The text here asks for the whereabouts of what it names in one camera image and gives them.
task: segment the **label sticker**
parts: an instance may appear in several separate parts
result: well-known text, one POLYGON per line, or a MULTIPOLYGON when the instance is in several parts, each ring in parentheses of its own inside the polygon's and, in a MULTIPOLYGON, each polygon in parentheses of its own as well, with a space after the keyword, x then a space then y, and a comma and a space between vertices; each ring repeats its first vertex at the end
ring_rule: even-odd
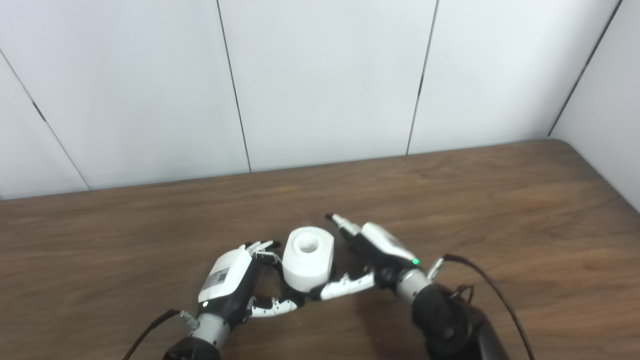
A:
POLYGON ((229 273, 229 269, 231 269, 231 266, 227 266, 226 268, 222 268, 210 274, 207 277, 207 280, 204 282, 204 286, 202 286, 202 289, 206 290, 212 286, 216 286, 225 282, 225 280, 227 279, 227 274, 229 273))

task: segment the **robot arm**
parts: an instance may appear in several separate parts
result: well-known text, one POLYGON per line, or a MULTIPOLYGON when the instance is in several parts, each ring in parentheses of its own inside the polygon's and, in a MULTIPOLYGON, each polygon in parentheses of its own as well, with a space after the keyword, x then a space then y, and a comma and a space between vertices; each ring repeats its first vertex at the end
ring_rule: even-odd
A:
POLYGON ((249 317, 281 315, 302 306, 296 299, 253 294, 262 268, 280 264, 280 258, 267 251, 278 246, 273 241, 244 244, 218 258, 198 295, 196 319, 185 319, 191 333, 170 348, 163 359, 219 359, 229 333, 249 317))
MULTIPOLYGON (((419 260, 382 227, 369 222, 361 228, 339 215, 326 217, 338 227, 346 243, 366 260, 371 269, 369 277, 373 279, 369 284, 391 289, 411 306, 413 324, 422 331, 430 358, 508 360, 482 311, 463 300, 462 291, 451 291, 433 282, 443 259, 425 273, 419 260)), ((329 296, 324 296, 329 293, 327 288, 338 284, 327 284, 319 291, 319 299, 327 299, 329 296)))

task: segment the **white cylinder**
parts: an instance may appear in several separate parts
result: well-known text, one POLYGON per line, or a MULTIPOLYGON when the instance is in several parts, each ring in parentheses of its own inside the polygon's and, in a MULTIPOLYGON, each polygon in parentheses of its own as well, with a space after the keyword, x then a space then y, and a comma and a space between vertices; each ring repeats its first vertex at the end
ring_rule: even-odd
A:
POLYGON ((289 234, 282 256, 287 284, 295 290, 309 290, 329 281, 333 263, 333 236, 319 227, 300 227, 289 234))

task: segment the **wood grain surface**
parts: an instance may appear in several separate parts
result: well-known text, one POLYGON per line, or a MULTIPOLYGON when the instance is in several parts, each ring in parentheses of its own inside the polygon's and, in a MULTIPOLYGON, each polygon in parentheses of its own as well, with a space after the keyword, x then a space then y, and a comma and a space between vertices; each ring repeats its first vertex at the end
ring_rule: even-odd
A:
MULTIPOLYGON (((327 212, 376 222, 427 266, 469 257, 502 286, 539 359, 640 358, 640 216, 556 140, 0 202, 0 356, 121 359, 156 316, 194 311, 216 258, 285 241, 327 212)), ((352 255, 339 238, 335 261, 352 255)), ((474 303, 513 359, 526 354, 497 297, 458 265, 445 285, 474 303)), ((263 273, 260 293, 277 293, 263 273)), ((158 327, 132 359, 160 359, 187 330, 158 327)), ((238 327, 238 359, 424 359, 390 292, 311 303, 238 327)))

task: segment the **electrical cable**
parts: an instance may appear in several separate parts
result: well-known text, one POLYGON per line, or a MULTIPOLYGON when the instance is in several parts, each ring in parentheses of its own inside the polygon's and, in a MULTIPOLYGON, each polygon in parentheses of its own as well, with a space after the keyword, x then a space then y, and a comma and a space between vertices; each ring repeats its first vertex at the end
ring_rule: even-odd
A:
POLYGON ((133 343, 133 345, 131 345, 131 348, 129 349, 129 351, 127 351, 127 354, 124 355, 122 360, 129 360, 133 352, 136 351, 136 349, 138 348, 138 345, 140 345, 142 340, 144 340, 147 337, 147 335, 151 332, 151 330, 155 329, 158 325, 174 317, 175 315, 178 315, 179 313, 180 313, 180 310, 169 309, 164 314, 158 316, 158 318, 155 319, 153 322, 151 322, 151 324, 149 324, 149 326, 142 332, 142 334, 138 336, 138 339, 136 340, 136 342, 133 343))
POLYGON ((518 315, 516 315, 516 311, 513 309, 513 306, 511 306, 511 304, 509 303, 509 300, 507 300, 502 290, 500 290, 500 288, 498 287, 498 284, 486 272, 484 272, 484 270, 482 270, 476 264, 472 263, 466 258, 457 256, 457 255, 452 255, 452 254, 445 254, 444 256, 442 256, 442 259, 444 261, 452 261, 455 263, 460 263, 462 265, 467 265, 470 268, 474 269, 478 274, 480 274, 480 276, 493 288, 495 293, 498 295, 498 297, 504 304, 504 307, 506 307, 507 311, 509 311, 509 315, 511 315, 511 318, 515 323, 516 328, 518 328, 518 332, 520 333, 520 337, 522 338, 524 347, 527 351, 527 354, 529 355, 529 359, 536 360, 536 357, 533 354, 533 349, 531 348, 531 344, 529 343, 529 339, 527 338, 527 334, 524 332, 524 328, 522 327, 522 324, 518 319, 518 315))

